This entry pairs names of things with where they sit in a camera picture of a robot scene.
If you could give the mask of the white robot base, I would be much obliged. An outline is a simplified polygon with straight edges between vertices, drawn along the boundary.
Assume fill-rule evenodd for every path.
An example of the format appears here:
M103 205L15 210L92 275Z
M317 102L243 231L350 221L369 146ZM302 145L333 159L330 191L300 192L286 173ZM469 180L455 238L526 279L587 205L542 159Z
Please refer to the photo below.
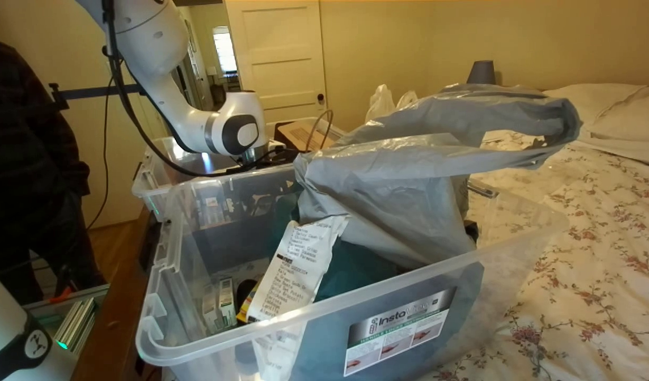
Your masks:
M0 283L0 381L71 381L77 359Z

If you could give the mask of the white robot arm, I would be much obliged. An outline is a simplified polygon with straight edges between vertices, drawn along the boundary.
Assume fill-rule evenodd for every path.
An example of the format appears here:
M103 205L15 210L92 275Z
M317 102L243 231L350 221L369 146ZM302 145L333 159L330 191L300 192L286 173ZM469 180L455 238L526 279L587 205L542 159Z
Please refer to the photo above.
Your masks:
M190 33L174 0L77 0L103 29L131 78L190 152L243 156L264 149L264 112L255 91L232 91L220 111L198 108L174 73L184 63Z

